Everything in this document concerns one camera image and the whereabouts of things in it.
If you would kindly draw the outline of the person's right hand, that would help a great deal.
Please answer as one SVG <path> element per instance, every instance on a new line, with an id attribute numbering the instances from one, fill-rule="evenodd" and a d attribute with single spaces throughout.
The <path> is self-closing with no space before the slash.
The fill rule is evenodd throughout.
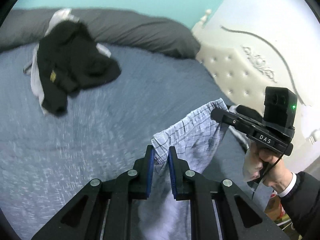
<path id="1" fill-rule="evenodd" d="M 249 174 L 251 179 L 257 179 L 263 163 L 272 166 L 271 170 L 263 178 L 265 186 L 272 187 L 277 193 L 287 189 L 293 179 L 293 173 L 286 168 L 283 159 L 268 149 L 259 149 L 255 142 L 251 142 L 248 154 Z"/>

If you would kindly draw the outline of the black right sleeve forearm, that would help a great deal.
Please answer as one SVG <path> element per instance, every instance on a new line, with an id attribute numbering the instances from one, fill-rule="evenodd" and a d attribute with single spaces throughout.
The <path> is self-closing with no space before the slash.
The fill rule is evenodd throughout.
<path id="1" fill-rule="evenodd" d="M 279 196 L 284 211 L 302 239 L 319 239 L 319 180 L 299 172 L 290 191 Z"/>

